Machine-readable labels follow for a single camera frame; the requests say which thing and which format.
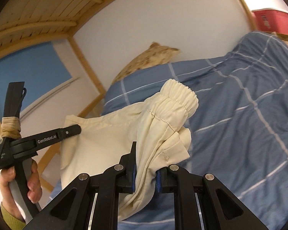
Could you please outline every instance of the red box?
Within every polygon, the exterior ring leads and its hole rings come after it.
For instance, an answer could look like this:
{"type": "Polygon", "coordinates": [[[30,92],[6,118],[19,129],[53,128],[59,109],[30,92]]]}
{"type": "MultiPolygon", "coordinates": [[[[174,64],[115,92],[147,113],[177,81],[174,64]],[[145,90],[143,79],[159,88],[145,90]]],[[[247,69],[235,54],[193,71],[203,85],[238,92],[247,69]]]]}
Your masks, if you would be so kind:
{"type": "Polygon", "coordinates": [[[288,12],[275,8],[253,10],[260,31],[288,35],[288,12]]]}

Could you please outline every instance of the bed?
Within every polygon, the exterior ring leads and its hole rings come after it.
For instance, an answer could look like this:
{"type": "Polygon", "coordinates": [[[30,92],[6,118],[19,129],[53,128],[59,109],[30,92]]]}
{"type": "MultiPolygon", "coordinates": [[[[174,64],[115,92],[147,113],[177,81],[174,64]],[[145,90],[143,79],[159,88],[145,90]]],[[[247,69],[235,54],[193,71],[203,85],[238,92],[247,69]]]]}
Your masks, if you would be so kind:
{"type": "MultiPolygon", "coordinates": [[[[191,130],[190,172],[215,174],[270,230],[288,220],[288,47],[275,35],[251,32],[213,59],[136,71],[113,84],[103,114],[140,102],[174,78],[191,88],[199,108],[191,130]]],[[[60,182],[51,198],[61,191],[60,182]]],[[[174,229],[173,196],[155,194],[119,229],[174,229]]]]}

